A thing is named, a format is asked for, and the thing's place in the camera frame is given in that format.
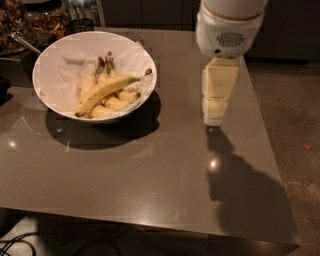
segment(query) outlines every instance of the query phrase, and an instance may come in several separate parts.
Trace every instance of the dark floor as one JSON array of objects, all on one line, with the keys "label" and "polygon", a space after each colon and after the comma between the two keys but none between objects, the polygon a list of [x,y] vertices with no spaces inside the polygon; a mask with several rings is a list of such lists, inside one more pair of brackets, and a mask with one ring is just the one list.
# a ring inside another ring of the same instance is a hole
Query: dark floor
[{"label": "dark floor", "polygon": [[320,255],[320,63],[247,67],[302,241],[289,255]]}]

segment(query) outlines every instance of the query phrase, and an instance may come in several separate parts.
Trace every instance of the gray wall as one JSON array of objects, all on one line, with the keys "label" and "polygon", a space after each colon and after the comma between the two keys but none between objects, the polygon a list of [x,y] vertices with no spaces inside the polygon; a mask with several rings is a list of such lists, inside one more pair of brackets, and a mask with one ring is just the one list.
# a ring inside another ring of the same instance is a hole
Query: gray wall
[{"label": "gray wall", "polygon": [[[200,0],[102,0],[106,26],[194,30]],[[320,1],[269,0],[248,57],[320,60]]]}]

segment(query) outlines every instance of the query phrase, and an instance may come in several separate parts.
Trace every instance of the floor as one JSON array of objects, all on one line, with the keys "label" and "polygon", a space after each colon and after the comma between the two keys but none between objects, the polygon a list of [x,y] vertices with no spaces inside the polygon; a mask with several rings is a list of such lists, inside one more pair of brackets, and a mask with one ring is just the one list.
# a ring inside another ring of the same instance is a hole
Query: floor
[{"label": "floor", "polygon": [[[288,256],[317,256],[320,251],[320,64],[290,65],[249,61],[247,66],[302,240],[302,246]],[[111,224],[96,225],[81,221],[74,224],[72,219],[51,219],[49,216],[36,220],[32,216],[22,220],[19,216],[10,219],[12,225],[17,221],[19,225],[11,230],[8,238],[34,232],[39,227],[43,232],[53,232],[51,239],[42,236],[26,238],[34,245],[45,244],[44,247],[36,248],[37,255],[106,255],[106,252],[107,255],[119,255],[112,243],[99,244],[100,235],[116,232],[130,236],[126,226]],[[138,243],[148,240],[148,237],[144,237],[143,232],[133,234],[129,239],[131,245],[124,248],[122,255],[176,255],[159,248],[156,250],[158,253],[153,254],[151,251],[154,251],[154,247],[145,244],[145,249],[141,251]],[[12,247],[8,252],[11,255],[31,255],[30,248],[24,244],[19,246]],[[201,253],[201,244],[193,248],[199,250],[199,255],[205,255]]]},{"label": "floor", "polygon": [[320,63],[247,67],[302,241],[289,255],[319,255]]}]

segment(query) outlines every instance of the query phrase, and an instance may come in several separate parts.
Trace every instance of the counter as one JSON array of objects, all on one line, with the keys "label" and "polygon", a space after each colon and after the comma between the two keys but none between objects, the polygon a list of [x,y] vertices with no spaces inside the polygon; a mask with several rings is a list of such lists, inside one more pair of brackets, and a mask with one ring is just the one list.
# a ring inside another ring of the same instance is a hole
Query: counter
[{"label": "counter", "polygon": [[224,123],[206,127],[208,60],[193,32],[100,30],[144,45],[156,90],[124,119],[89,125],[47,110],[32,88],[10,88],[0,107],[0,207],[298,246],[244,59]]}]

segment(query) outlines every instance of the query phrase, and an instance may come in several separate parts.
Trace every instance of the white bowl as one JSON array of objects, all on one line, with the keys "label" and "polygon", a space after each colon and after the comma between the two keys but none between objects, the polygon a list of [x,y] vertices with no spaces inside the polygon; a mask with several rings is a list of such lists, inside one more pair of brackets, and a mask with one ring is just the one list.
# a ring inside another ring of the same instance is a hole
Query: white bowl
[{"label": "white bowl", "polygon": [[[141,89],[141,97],[129,107],[100,118],[76,117],[75,103],[80,83],[98,56],[112,51],[118,73],[143,75],[151,68],[152,77]],[[40,100],[56,113],[83,122],[111,123],[140,107],[153,92],[157,70],[151,56],[138,43],[107,32],[82,32],[66,36],[45,49],[37,59],[32,74],[34,89]]]}]

